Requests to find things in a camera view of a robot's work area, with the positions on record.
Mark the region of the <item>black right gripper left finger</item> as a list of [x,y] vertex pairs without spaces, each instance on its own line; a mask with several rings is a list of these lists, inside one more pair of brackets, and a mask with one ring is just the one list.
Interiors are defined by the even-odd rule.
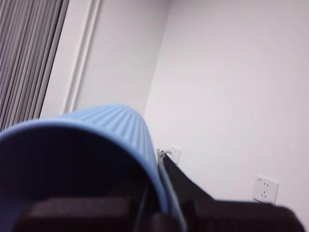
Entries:
[[23,210],[15,232],[131,232],[148,186],[120,187],[99,197],[50,198]]

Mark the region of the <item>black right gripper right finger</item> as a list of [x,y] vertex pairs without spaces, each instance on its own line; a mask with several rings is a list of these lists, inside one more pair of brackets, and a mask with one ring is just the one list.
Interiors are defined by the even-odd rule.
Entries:
[[171,210],[185,232],[303,232],[289,208],[270,203],[220,201],[211,197],[157,150],[158,169]]

